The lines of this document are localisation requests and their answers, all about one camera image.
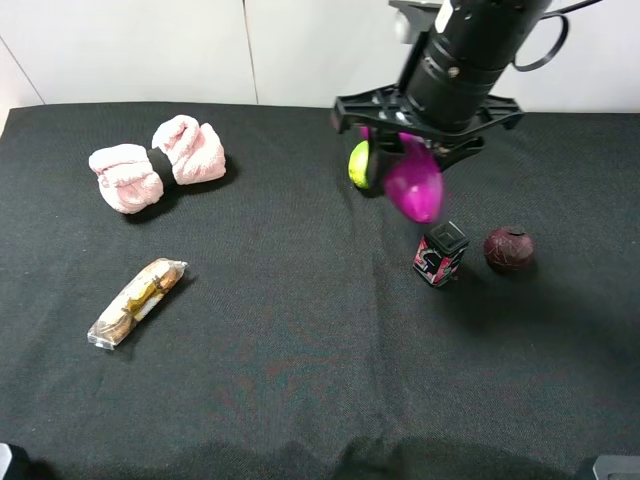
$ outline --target plastic wrapper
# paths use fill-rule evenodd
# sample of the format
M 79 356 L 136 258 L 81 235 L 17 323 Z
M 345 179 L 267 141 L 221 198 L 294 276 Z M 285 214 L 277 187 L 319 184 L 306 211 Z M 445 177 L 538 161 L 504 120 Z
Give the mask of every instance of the plastic wrapper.
M 89 343 L 113 350 L 182 278 L 186 262 L 159 258 L 122 289 L 87 333 Z

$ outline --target rolled pink towel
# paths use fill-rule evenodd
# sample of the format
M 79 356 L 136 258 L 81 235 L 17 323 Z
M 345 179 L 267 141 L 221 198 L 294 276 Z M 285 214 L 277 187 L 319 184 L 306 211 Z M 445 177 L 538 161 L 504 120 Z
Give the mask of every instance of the rolled pink towel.
M 160 125 L 153 135 L 152 147 L 166 156 L 171 164 L 171 180 L 179 185 L 208 182 L 226 172 L 218 135 L 208 123 L 200 126 L 187 115 L 178 115 Z M 100 193 L 113 209 L 136 213 L 160 199 L 165 185 L 162 173 L 154 170 L 158 163 L 149 160 L 150 155 L 157 158 L 153 152 L 139 145 L 123 144 L 103 148 L 89 157 L 89 167 L 98 175 Z

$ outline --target dark red ball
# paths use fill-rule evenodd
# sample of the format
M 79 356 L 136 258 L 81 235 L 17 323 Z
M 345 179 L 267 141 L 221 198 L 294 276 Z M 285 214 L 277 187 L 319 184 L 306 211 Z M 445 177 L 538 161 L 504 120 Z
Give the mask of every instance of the dark red ball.
M 520 227 L 501 227 L 484 241 L 484 258 L 497 272 L 515 272 L 533 260 L 533 241 Z

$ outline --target black tablecloth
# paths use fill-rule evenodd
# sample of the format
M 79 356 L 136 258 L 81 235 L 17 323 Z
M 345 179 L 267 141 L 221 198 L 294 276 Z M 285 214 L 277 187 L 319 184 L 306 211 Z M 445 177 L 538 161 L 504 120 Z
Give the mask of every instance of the black tablecloth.
M 225 179 L 136 216 L 87 158 L 209 122 Z M 328 111 L 14 110 L 0 141 L 0 441 L 62 479 L 568 478 L 640 449 L 640 116 L 530 114 L 445 175 L 459 280 L 350 184 Z M 537 268 L 485 264 L 521 224 Z M 158 257 L 189 275 L 115 352 L 86 332 Z

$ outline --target black box with pink design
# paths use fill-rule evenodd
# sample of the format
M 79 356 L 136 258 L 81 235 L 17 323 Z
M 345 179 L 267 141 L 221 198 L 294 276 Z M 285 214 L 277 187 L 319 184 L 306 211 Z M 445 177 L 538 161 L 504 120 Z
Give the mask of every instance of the black box with pink design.
M 420 241 L 413 268 L 429 285 L 440 287 L 458 270 L 469 239 L 453 222 L 429 228 Z

